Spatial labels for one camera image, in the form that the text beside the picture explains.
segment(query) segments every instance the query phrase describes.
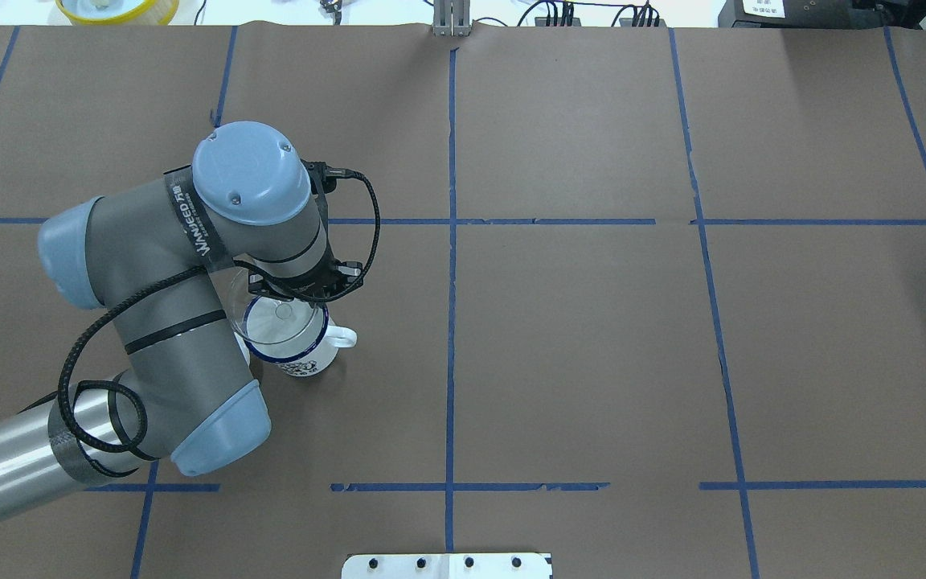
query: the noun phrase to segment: yellow bowl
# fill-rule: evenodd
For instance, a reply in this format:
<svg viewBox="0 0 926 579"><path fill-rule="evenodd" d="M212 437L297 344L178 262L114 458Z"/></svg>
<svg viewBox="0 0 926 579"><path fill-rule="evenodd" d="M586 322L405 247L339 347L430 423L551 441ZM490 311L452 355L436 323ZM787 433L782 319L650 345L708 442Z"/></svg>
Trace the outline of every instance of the yellow bowl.
<svg viewBox="0 0 926 579"><path fill-rule="evenodd" d="M166 25L174 17L179 0L113 0L113 6L99 18L89 0L55 0L63 14L75 25Z"/></svg>

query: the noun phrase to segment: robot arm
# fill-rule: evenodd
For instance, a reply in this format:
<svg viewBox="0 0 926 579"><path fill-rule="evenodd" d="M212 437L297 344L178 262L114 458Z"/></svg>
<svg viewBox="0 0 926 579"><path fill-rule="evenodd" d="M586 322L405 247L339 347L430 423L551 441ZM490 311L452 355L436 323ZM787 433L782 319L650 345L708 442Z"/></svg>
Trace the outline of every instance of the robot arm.
<svg viewBox="0 0 926 579"><path fill-rule="evenodd" d="M267 125L232 122L199 144L190 168L48 220L38 239L45 270L74 305L120 312L113 325L131 369L107 389L70 384L65 370L68 398L1 422L0 519L154 459L195 476L264 442L260 385L206 273L247 253L257 293L324 302L355 290L372 252L365 267L334 259L323 201L349 177L367 182L304 164Z"/></svg>

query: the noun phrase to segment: light blue cap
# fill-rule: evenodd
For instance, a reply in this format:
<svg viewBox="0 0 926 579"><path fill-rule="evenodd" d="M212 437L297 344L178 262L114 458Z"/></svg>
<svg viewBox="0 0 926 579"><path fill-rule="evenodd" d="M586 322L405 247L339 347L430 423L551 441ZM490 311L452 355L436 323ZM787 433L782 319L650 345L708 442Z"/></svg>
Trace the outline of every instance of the light blue cap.
<svg viewBox="0 0 926 579"><path fill-rule="evenodd" d="M309 202L309 175L291 142L256 121L222 125L195 148L191 179L206 205L248 226L272 226Z"/></svg>
<svg viewBox="0 0 926 579"><path fill-rule="evenodd" d="M88 219L102 197L85 201L45 221L38 230L38 257L41 267L55 288L71 304L88 310L103 307L88 278L88 258L84 241L88 237Z"/></svg>
<svg viewBox="0 0 926 579"><path fill-rule="evenodd" d="M253 380L213 411L176 450L170 460L184 476L213 472L245 457L269 436L269 414L260 381Z"/></svg>

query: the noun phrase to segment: metal cylinder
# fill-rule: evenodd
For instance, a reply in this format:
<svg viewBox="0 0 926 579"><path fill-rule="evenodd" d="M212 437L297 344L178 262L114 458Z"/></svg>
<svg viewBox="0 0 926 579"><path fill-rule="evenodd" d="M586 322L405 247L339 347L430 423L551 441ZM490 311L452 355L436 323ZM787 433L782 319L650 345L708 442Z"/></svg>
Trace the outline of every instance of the metal cylinder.
<svg viewBox="0 0 926 579"><path fill-rule="evenodd" d="M48 415L52 410L55 401L0 422L0 520L88 486L67 474L52 451L48 432ZM106 392L84 393L77 401L74 417L92 436L119 442L110 421ZM88 447L84 450L89 458L117 472L145 464L126 452L107 454ZM115 479L102 476L99 484L109 480Z"/></svg>

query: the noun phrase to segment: yellow rim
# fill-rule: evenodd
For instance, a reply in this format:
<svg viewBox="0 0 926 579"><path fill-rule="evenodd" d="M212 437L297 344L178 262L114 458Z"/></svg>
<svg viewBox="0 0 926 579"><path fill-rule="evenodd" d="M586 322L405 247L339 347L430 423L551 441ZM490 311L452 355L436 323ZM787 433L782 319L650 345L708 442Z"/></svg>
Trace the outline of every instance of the yellow rim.
<svg viewBox="0 0 926 579"><path fill-rule="evenodd" d="M180 4L178 0L174 0L174 5L170 7L170 11L166 12L165 16L162 16L161 21L159 21L159 26L165 26L174 19L174 14L177 14L177 5Z"/></svg>
<svg viewBox="0 0 926 579"><path fill-rule="evenodd" d="M130 12L125 12L118 16L113 16L112 18L81 18L77 14L73 14L70 10L63 8L63 0L55 0L56 6L59 7L59 10L63 11L63 14L70 19L71 22L78 23L87 23L88 25L103 25L103 23L125 23L131 22L133 19L138 18L138 16L143 15L147 10L149 10L155 4L155 0L145 0L143 3L139 4L135 10ZM173 18L173 11L170 12L170 18Z"/></svg>

